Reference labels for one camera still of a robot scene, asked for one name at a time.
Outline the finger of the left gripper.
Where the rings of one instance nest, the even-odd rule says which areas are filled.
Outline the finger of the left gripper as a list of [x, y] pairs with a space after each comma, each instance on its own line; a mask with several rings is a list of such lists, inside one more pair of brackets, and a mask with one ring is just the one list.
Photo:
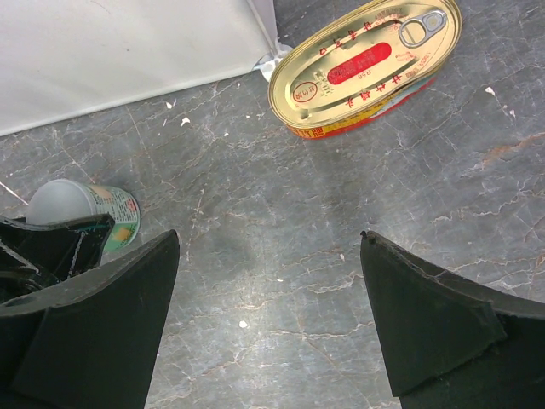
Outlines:
[[108, 214], [35, 225], [1, 218], [1, 301], [32, 294], [100, 264], [115, 222]]

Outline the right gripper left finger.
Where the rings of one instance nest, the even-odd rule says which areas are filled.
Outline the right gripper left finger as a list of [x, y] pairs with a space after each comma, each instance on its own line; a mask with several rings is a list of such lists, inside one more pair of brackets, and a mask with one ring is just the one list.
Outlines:
[[180, 259], [175, 231], [1, 307], [4, 408], [142, 408]]

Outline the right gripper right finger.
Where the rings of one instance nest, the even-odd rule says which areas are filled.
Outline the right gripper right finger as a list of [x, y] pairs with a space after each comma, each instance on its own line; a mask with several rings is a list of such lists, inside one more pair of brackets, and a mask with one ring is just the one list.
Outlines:
[[372, 231], [361, 265], [404, 408], [541, 408], [544, 306], [430, 263]]

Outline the green can white lid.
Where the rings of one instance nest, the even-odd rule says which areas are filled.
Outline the green can white lid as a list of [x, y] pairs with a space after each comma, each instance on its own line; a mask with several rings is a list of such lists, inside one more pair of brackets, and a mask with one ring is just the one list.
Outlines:
[[140, 228], [141, 214], [135, 198], [118, 187], [67, 179], [50, 181], [32, 196], [26, 209], [26, 221], [49, 225], [103, 214], [114, 220], [105, 250], [118, 251], [129, 245]]

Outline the oval gold tin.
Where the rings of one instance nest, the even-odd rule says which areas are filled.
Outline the oval gold tin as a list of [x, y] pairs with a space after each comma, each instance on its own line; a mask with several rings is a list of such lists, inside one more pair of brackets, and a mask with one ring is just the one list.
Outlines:
[[304, 139], [356, 129], [426, 88], [461, 30], [454, 1], [371, 1], [281, 60], [268, 86], [272, 111]]

